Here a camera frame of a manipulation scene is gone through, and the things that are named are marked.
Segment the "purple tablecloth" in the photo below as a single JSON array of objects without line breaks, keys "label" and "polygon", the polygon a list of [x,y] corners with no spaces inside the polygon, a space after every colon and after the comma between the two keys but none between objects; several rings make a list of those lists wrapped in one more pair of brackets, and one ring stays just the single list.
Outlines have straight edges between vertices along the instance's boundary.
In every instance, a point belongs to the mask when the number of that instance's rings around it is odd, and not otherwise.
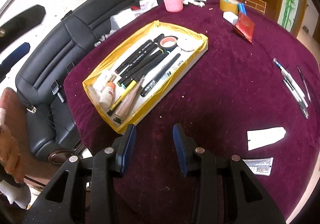
[{"label": "purple tablecloth", "polygon": [[[255,22],[253,44],[222,18],[219,0],[204,8],[186,6],[169,13],[160,5],[137,18],[90,52],[67,76],[64,88],[82,142],[97,153],[118,136],[99,116],[82,81],[123,40],[153,20],[184,26],[209,38],[208,51],[137,125],[129,171],[115,180],[116,191],[146,222],[188,223],[193,180],[184,178],[172,139],[181,123],[198,145],[216,155],[274,157],[270,176],[257,176],[287,218],[309,182],[319,152],[319,69],[312,54],[274,21],[247,8]],[[282,82],[277,60],[302,87],[306,78],[312,104],[304,119]],[[279,142],[248,151],[247,131],[284,127]]]}]

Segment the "red wrapper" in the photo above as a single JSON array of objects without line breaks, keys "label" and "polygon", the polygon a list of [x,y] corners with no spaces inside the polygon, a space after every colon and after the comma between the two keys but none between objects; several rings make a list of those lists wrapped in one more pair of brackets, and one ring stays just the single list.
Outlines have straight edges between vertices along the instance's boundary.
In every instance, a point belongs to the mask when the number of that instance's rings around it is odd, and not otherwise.
[{"label": "red wrapper", "polygon": [[252,43],[254,22],[242,12],[239,12],[238,21],[234,25],[235,30]]}]

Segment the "black leather sofa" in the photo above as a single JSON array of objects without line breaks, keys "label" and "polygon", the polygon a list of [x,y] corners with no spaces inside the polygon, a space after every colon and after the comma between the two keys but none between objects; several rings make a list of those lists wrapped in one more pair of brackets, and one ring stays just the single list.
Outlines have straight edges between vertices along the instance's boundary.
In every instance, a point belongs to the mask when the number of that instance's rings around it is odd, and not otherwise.
[{"label": "black leather sofa", "polygon": [[30,150],[39,160],[56,151],[74,152],[80,136],[67,102],[52,94],[55,80],[63,83],[66,67],[75,65],[111,30],[110,17],[140,0],[88,0],[69,12],[27,59],[15,79],[19,99],[28,107]]}]

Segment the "yellow plastic wrapping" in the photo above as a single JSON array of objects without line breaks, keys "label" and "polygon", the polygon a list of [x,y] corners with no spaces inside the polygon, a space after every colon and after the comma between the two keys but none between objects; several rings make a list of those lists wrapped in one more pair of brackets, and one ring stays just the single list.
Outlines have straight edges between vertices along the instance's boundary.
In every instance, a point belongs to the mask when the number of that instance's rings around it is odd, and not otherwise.
[{"label": "yellow plastic wrapping", "polygon": [[[88,90],[88,86],[92,86],[93,83],[97,80],[98,76],[101,74],[101,72],[104,69],[110,69],[114,62],[123,54],[126,52],[127,49],[129,49],[138,39],[146,36],[150,30],[152,30],[155,27],[163,27],[172,31],[180,32],[183,34],[186,34],[188,36],[193,37],[196,40],[202,40],[203,44],[193,52],[193,54],[185,61],[183,64],[179,66],[177,70],[175,70],[172,75],[164,82],[161,88],[159,88],[153,95],[151,95],[144,104],[132,115],[129,115],[129,117],[122,122],[122,124],[117,127],[113,124],[111,119],[104,114],[102,109],[95,105],[93,99],[90,96],[90,92]],[[153,21],[140,30],[136,31],[134,34],[132,34],[129,38],[127,38],[123,43],[118,45],[94,70],[93,72],[82,82],[84,91],[86,92],[87,96],[91,100],[92,104],[94,104],[95,108],[97,109],[100,116],[107,122],[114,131],[117,133],[123,133],[127,126],[129,124],[137,124],[140,122],[140,120],[148,113],[150,108],[154,107],[156,103],[158,103],[164,94],[164,92],[171,87],[171,84],[176,81],[176,79],[179,77],[179,75],[185,70],[185,68],[188,66],[188,64],[203,50],[206,50],[208,45],[208,38],[207,36],[203,34],[196,33],[194,31],[191,31],[187,28],[184,28],[179,25],[171,24],[171,23],[164,23],[160,22],[159,20]]]}]

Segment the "sofa backrest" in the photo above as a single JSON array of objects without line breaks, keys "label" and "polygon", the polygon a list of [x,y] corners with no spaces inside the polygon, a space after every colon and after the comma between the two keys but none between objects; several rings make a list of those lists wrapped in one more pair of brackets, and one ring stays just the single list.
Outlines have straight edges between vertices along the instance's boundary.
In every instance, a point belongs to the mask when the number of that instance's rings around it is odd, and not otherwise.
[{"label": "sofa backrest", "polygon": [[51,85],[60,84],[72,61],[78,64],[102,34],[111,30],[110,17],[140,0],[88,0],[65,17],[44,38],[18,72],[15,83],[20,100],[37,106],[50,105]]}]

